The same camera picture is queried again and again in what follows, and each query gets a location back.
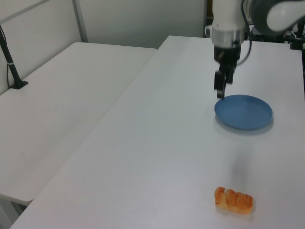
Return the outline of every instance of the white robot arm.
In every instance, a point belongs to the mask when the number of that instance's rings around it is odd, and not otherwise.
[[[217,97],[224,98],[226,84],[233,82],[235,68],[247,58],[237,63],[246,32],[251,37],[247,21],[251,20],[261,34],[276,36],[305,18],[305,1],[213,0],[213,15],[213,24],[205,28],[205,33],[212,39],[214,59],[220,64],[214,89]]]

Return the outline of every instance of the tabletop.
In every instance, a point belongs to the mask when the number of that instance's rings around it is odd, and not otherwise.
[[[74,43],[0,96],[0,198],[29,204],[155,49]]]
[[[255,131],[215,118],[213,56],[208,39],[170,36],[12,229],[303,228],[301,52],[254,42],[236,69],[227,95],[274,112]],[[216,208],[219,186],[253,196],[252,213]]]

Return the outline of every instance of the orange food item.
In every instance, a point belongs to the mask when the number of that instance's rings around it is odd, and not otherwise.
[[[227,189],[225,193],[223,187],[218,187],[214,195],[216,206],[222,209],[240,214],[250,214],[252,211],[253,197],[250,195],[232,189]]]

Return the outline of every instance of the white wall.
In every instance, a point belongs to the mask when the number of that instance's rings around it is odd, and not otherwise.
[[[206,0],[76,0],[93,43],[159,48],[168,35],[203,36]]]
[[[81,40],[72,0],[49,0],[3,23],[2,28],[21,79]],[[0,94],[6,90],[6,60],[0,51]]]

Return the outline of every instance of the blue plate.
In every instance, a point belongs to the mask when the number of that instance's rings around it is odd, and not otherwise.
[[[224,124],[241,130],[254,130],[268,125],[272,109],[263,100],[249,95],[231,95],[215,104],[215,113]]]

